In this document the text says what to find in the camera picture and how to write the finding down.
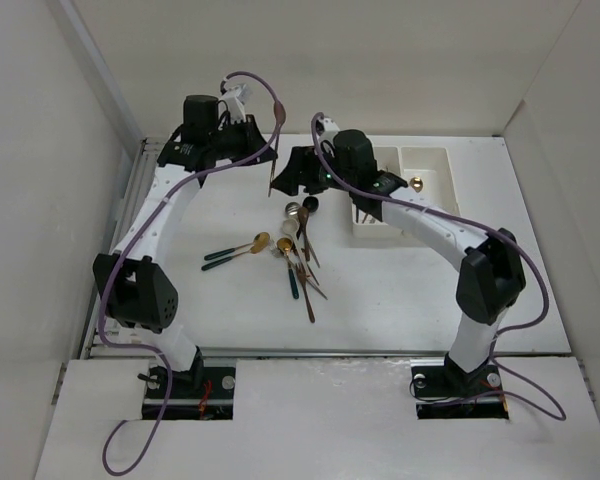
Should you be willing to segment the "gold spoon green handle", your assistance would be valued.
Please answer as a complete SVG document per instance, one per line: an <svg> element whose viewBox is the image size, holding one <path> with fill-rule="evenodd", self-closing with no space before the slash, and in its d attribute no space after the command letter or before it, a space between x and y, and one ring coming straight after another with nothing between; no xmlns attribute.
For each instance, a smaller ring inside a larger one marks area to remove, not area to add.
<svg viewBox="0 0 600 480"><path fill-rule="evenodd" d="M253 242L252 247L239 250L238 252L236 252L234 254L225 256L225 257L220 258L215 261L210 261L210 262L204 261L204 264L202 265L201 270L203 272L206 272L206 271L209 271L218 266L229 263L232 260L235 260L243 255L260 253L262 250L264 250L268 246L270 239L271 239L271 237L268 232L260 232L251 241L251 242Z"/></svg>
<svg viewBox="0 0 600 480"><path fill-rule="evenodd" d="M424 186L423 180L419 176L414 176L410 179L409 185L416 192L421 192Z"/></svg>

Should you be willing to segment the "rose gold fork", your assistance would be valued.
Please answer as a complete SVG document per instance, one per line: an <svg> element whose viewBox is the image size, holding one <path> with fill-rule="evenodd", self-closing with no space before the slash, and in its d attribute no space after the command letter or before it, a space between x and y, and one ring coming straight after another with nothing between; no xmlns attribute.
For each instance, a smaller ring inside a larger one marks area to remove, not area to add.
<svg viewBox="0 0 600 480"><path fill-rule="evenodd" d="M369 213L365 213L360 221L361 224L375 224L376 219L371 216Z"/></svg>

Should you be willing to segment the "white spoon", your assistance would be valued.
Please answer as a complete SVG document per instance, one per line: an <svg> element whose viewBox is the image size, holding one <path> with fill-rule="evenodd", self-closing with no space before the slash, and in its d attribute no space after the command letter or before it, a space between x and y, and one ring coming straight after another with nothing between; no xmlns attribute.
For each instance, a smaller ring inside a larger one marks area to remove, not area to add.
<svg viewBox="0 0 600 480"><path fill-rule="evenodd" d="M310 257L308 254L298 245L296 234L300 230L300 223L295 218L287 218L282 223L282 231L291 239L298 255L305 261L308 261Z"/></svg>

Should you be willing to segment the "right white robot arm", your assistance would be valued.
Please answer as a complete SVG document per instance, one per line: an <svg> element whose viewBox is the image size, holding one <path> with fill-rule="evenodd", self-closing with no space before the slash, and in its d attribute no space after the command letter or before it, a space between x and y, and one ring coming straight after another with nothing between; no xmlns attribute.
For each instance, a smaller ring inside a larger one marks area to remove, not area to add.
<svg viewBox="0 0 600 480"><path fill-rule="evenodd" d="M526 286L514 236L505 229L489 235L450 220L446 212L434 215L406 180L378 168L372 143L359 130L330 134L315 147L293 148L271 182L289 196L346 185L356 207L414 236L458 272L455 298L462 317L441 375L447 396L472 395L502 318Z"/></svg>

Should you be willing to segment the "copper spoon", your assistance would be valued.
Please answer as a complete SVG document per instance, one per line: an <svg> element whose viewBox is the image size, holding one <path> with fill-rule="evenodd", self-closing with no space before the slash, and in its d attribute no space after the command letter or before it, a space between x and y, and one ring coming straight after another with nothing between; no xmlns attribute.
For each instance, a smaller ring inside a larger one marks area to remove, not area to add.
<svg viewBox="0 0 600 480"><path fill-rule="evenodd" d="M273 112L274 112L274 118L275 118L275 127L274 127L274 132L273 132L273 145L272 145L274 157L271 161L271 168L270 168L270 175L269 175L269 182L268 182L268 191L267 191L268 197L270 197L271 193L272 193L273 180L275 177L275 170L276 170L276 162L277 162L277 159L279 158L280 134L282 131L282 127L286 122L286 109L279 100L276 100L274 102Z"/></svg>

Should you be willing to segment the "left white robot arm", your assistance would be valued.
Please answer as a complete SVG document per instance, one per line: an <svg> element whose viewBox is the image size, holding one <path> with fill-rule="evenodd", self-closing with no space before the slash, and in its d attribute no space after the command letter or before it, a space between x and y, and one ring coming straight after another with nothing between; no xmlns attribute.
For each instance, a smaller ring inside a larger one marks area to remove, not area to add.
<svg viewBox="0 0 600 480"><path fill-rule="evenodd" d="M127 233L93 273L100 295L97 331L115 320L140 344L169 363L169 384L181 396L197 394L204 373L195 366L199 349L176 321L179 294L163 269L180 221L206 180L206 171L272 161L272 140L263 138L246 96L231 89L220 96L189 95L183 122L164 144L149 191Z"/></svg>

